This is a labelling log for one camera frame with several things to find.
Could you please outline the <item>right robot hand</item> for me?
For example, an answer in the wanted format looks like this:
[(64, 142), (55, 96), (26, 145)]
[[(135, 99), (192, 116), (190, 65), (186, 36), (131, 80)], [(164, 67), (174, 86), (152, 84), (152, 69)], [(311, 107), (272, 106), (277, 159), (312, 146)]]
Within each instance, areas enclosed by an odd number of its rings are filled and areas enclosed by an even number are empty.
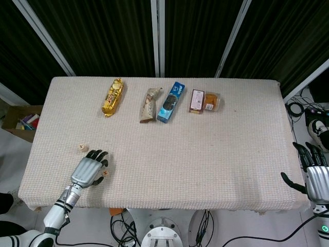
[(283, 172), (281, 177), (289, 187), (307, 195), (313, 203), (328, 207), (328, 163), (320, 148), (308, 142), (305, 144), (293, 142), (305, 173), (305, 184), (294, 183)]

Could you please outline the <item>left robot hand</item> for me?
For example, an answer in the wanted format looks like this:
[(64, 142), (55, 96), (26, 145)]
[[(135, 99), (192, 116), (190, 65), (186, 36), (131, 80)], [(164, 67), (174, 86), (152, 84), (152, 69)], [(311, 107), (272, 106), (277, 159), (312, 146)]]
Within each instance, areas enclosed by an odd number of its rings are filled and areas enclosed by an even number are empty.
[(75, 168), (71, 175), (71, 182), (83, 189), (99, 185), (104, 177), (100, 176), (96, 179), (96, 176), (103, 167), (108, 166), (108, 160), (105, 158), (107, 155), (107, 151), (91, 150)]

